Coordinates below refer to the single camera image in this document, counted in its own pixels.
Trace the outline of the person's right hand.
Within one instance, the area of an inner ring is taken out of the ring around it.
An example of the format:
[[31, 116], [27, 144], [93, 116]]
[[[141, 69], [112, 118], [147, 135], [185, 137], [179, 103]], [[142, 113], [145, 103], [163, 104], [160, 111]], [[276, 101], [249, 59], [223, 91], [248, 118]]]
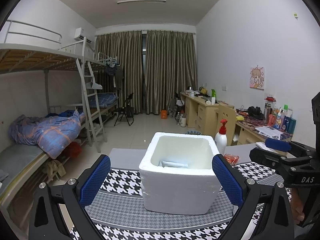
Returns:
[[299, 224], [302, 222], [305, 218], [304, 212], [303, 212], [303, 203], [299, 197], [298, 190], [295, 188], [291, 188], [291, 211], [292, 216], [295, 224]]

